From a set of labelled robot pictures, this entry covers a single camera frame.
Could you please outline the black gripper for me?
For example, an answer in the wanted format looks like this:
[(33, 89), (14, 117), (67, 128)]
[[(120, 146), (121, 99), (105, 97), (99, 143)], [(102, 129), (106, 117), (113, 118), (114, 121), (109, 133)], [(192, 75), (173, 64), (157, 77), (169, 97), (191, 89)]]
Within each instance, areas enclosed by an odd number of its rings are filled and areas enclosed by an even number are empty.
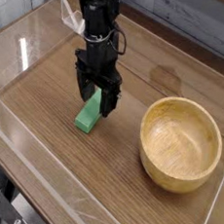
[(117, 107), (122, 77), (116, 61), (123, 52), (119, 51), (119, 36), (109, 35), (105, 39), (86, 41), (86, 49), (75, 51), (79, 91), (83, 101), (94, 94), (95, 86), (101, 88), (99, 111), (107, 117)]

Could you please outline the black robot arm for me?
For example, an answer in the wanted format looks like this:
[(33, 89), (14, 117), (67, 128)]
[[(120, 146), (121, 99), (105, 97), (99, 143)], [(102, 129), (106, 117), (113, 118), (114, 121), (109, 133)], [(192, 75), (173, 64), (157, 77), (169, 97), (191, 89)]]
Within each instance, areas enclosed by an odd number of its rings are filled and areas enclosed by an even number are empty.
[(76, 72), (81, 98), (90, 99), (101, 89), (99, 113), (107, 117), (117, 107), (123, 78), (117, 70), (118, 56), (127, 51), (127, 38), (117, 16), (119, 0), (79, 0), (86, 48), (76, 49)]

